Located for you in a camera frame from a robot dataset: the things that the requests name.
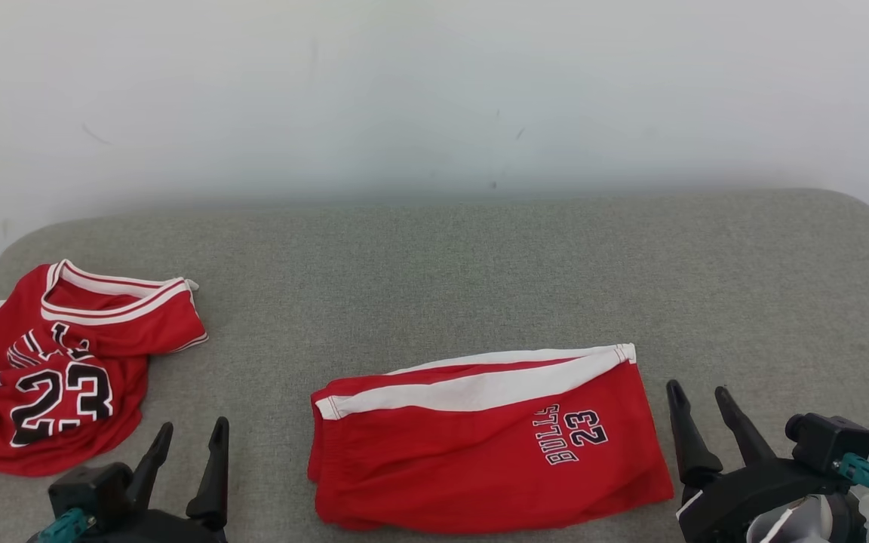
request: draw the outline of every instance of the red garment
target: red garment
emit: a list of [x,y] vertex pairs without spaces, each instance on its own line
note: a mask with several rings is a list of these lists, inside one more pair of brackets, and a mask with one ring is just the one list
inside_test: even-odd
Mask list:
[[68,470],[139,424],[148,354],[207,340],[183,278],[39,265],[0,303],[0,471]]
[[311,402],[317,512],[344,528],[563,528],[673,497],[632,344],[441,360]]

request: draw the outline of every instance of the white wall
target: white wall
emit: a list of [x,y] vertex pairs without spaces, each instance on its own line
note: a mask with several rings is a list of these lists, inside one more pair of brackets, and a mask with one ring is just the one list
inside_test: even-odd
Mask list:
[[720,173],[869,203],[869,0],[0,0],[0,251],[139,206]]

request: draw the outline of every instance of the gray table surface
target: gray table surface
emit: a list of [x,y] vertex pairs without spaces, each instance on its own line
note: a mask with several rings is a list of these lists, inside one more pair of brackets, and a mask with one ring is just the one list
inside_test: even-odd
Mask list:
[[[97,274],[200,284],[210,341],[149,367],[144,420],[92,461],[134,465],[176,426],[152,505],[182,513],[214,419],[231,423],[234,543],[434,541],[325,526],[305,477],[309,395],[331,379],[515,348],[632,342],[675,480],[678,378],[727,468],[728,385],[777,453],[808,410],[869,427],[869,207],[818,190],[432,207],[146,213],[51,226],[0,258],[0,299],[69,258]],[[0,474],[0,542],[51,521],[51,479]],[[459,541],[680,541],[675,501],[548,532]]]

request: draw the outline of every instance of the black object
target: black object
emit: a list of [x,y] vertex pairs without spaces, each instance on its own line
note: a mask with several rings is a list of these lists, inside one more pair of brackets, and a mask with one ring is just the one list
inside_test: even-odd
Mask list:
[[210,460],[195,498],[186,506],[189,519],[148,509],[156,471],[166,461],[173,424],[163,424],[136,470],[115,463],[80,467],[49,487],[49,501],[58,519],[78,508],[91,525],[79,543],[225,543],[227,467],[230,423],[217,419],[210,436]]
[[777,458],[720,386],[715,391],[717,404],[745,462],[744,468],[721,474],[720,460],[707,449],[692,421],[682,386],[670,381],[666,393],[680,481],[686,485],[678,517],[687,542],[744,542],[746,529],[757,516],[811,494],[826,495],[831,511],[840,517],[835,520],[832,543],[866,541],[864,519],[856,512],[856,500],[848,497],[851,481],[841,477],[835,466],[845,453],[867,458],[869,430],[841,417],[795,416],[786,430],[787,437],[797,442],[794,459]]

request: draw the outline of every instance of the red shorts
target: red shorts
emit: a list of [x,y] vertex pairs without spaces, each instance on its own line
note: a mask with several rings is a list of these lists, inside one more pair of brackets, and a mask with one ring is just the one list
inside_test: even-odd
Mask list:
[[632,344],[439,360],[311,402],[307,475],[344,528],[562,528],[673,497]]

